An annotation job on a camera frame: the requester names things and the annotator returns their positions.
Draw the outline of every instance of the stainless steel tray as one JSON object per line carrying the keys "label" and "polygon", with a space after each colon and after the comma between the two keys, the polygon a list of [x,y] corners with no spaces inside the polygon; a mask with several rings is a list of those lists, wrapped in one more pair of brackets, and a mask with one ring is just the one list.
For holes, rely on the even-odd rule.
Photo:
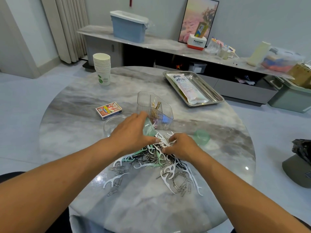
{"label": "stainless steel tray", "polygon": [[[216,92],[210,85],[208,85],[200,76],[198,76],[196,73],[191,71],[168,71],[163,73],[165,78],[169,81],[169,83],[172,85],[172,87],[175,89],[175,91],[180,95],[180,97],[184,100],[184,102],[190,106],[201,106],[201,105],[211,105],[211,104],[217,104],[220,102],[224,102],[224,98]],[[206,103],[196,103],[196,104],[190,104],[185,97],[185,95],[182,93],[182,91],[178,88],[178,86],[173,82],[173,80],[167,75],[167,74],[184,74],[186,78],[198,89],[206,98],[208,98],[208,102]]]}

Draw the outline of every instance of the pink painting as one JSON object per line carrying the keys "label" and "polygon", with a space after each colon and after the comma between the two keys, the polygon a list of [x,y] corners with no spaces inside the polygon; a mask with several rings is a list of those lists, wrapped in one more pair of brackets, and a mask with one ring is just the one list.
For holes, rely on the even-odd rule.
{"label": "pink painting", "polygon": [[187,43],[189,35],[195,34],[200,22],[208,24],[204,34],[204,37],[208,38],[218,3],[215,0],[188,0],[178,41]]}

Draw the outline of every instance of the small green plastic cup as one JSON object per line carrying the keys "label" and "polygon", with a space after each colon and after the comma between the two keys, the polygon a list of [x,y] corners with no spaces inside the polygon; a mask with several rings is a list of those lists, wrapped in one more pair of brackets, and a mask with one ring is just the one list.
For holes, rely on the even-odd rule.
{"label": "small green plastic cup", "polygon": [[151,121],[149,118],[146,118],[145,124],[144,124],[144,128],[142,130],[142,133],[145,136],[155,136],[157,135],[157,131],[155,130],[155,128],[153,127]]}
{"label": "small green plastic cup", "polygon": [[196,130],[193,139],[197,145],[206,145],[210,140],[210,135],[204,130]]}

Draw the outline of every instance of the blue plastic bin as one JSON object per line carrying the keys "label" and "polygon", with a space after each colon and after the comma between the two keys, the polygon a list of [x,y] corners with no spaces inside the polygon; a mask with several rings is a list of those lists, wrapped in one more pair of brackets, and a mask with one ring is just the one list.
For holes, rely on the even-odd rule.
{"label": "blue plastic bin", "polygon": [[145,40],[148,18],[125,11],[111,11],[110,15],[115,37],[135,43]]}

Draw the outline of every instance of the stack of paper cups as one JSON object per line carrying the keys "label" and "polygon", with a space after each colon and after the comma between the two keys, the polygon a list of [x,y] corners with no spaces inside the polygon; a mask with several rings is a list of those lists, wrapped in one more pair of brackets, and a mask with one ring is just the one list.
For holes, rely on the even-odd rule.
{"label": "stack of paper cups", "polygon": [[108,86],[110,84],[110,55],[104,53],[97,53],[93,55],[94,66],[98,75],[99,84]]}

